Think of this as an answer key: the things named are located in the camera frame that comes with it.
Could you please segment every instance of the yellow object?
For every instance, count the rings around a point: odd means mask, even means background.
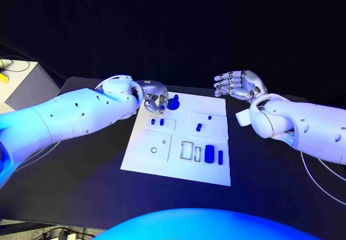
[[[8,78],[0,73],[0,82],[8,83]]]

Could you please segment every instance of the black curtain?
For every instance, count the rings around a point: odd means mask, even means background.
[[[1,55],[70,76],[212,88],[252,70],[269,92],[344,104],[344,16],[331,2],[1,0]]]

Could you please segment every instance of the robotic hand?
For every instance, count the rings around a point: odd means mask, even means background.
[[[216,76],[215,96],[246,100],[249,108],[235,114],[239,125],[252,125],[262,138],[284,141],[295,150],[346,165],[346,110],[291,102],[268,93],[252,71],[230,71]]]
[[[27,157],[62,140],[83,136],[137,113],[168,103],[166,86],[128,75],[105,79],[93,90],[70,91],[42,104],[0,115],[0,187]]]

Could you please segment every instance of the rectangular slot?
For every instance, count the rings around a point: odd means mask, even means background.
[[[200,147],[194,147],[194,162],[200,162]]]
[[[193,143],[183,141],[180,158],[191,160],[191,156],[193,156]]]

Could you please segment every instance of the black table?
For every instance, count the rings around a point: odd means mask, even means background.
[[[60,92],[93,88],[99,81],[72,77]],[[206,88],[167,89],[213,96]],[[230,187],[121,170],[134,115],[65,140],[13,174],[0,189],[0,218],[108,229],[154,211],[210,208],[264,217],[324,239],[344,238],[346,206],[313,183],[300,152],[284,142],[262,139],[251,126],[240,127],[235,113],[249,105],[229,96],[225,101]],[[304,158],[320,185],[346,201],[346,182],[313,157]]]

